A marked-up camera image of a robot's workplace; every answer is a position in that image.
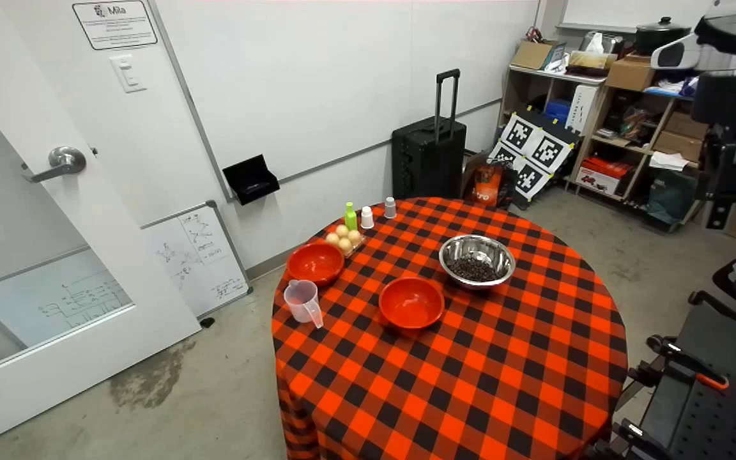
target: concrete floor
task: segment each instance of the concrete floor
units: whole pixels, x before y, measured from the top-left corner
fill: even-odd
[[[563,189],[524,213],[577,248],[621,308],[630,361],[649,357],[645,337],[676,334],[686,296],[736,257],[736,241],[697,222],[664,235],[637,214]],[[283,457],[269,333],[283,265],[259,276],[253,294],[213,314],[214,328],[163,351],[83,397],[0,438],[0,460],[214,460]],[[637,420],[649,393],[618,418]]]

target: red and black checkered tablecloth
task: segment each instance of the red and black checkered tablecloth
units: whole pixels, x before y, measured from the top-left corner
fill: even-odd
[[[627,377],[625,322],[593,268],[540,225],[457,199],[402,199],[320,291],[326,329],[272,319],[289,457],[563,457],[607,425]],[[457,234],[510,246],[517,273],[471,291],[437,251]],[[446,288],[448,313],[409,334],[383,328],[396,276]]]

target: white door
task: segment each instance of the white door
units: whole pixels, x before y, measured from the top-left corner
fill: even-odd
[[[14,260],[18,253],[48,253],[56,246],[78,246],[78,241],[89,246],[96,260],[103,263],[111,281],[117,281],[126,305],[113,305],[89,318],[70,322],[70,328],[56,329],[47,337],[24,341],[20,324],[11,324],[9,313],[25,314],[36,309],[30,296],[16,296],[14,305],[0,305],[0,433],[56,406],[64,400],[78,397],[80,392],[116,377],[117,372],[153,355],[157,351],[184,341],[197,333],[195,314],[181,301],[174,283],[166,280],[166,271],[153,260],[151,251],[140,241],[139,222],[128,214],[121,194],[111,186],[106,168],[97,156],[85,143],[78,125],[64,112],[53,90],[44,80],[44,73],[30,60],[30,52],[20,44],[16,28],[9,23],[9,15],[0,11],[0,143],[4,156],[4,179],[14,184],[14,176],[20,176],[20,161],[30,171],[48,168],[48,154],[53,149],[74,149],[85,156],[87,167],[83,173],[64,173],[47,179],[42,184],[24,181],[20,193],[0,196],[0,207],[9,207],[9,199],[24,199],[20,194],[36,194],[47,202],[48,211],[59,213],[59,222],[36,222],[56,219],[36,214],[36,219],[18,222],[24,207],[14,213],[0,213],[0,260]],[[48,241],[38,241],[36,225],[52,225],[47,234]],[[89,287],[87,296],[74,301],[89,301],[101,294]]]

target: red plate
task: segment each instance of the red plate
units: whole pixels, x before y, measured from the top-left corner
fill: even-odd
[[[442,288],[428,280],[396,280],[379,294],[379,314],[400,329],[424,329],[442,319]]]
[[[291,253],[286,271],[291,280],[310,280],[326,287],[338,280],[346,265],[341,248],[314,241]]]

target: rolling luggage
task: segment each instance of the rolling luggage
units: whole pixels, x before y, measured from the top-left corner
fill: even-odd
[[[439,119],[442,83],[453,80],[450,119]],[[393,196],[461,196],[467,127],[455,122],[461,69],[437,74],[437,112],[392,133]]]

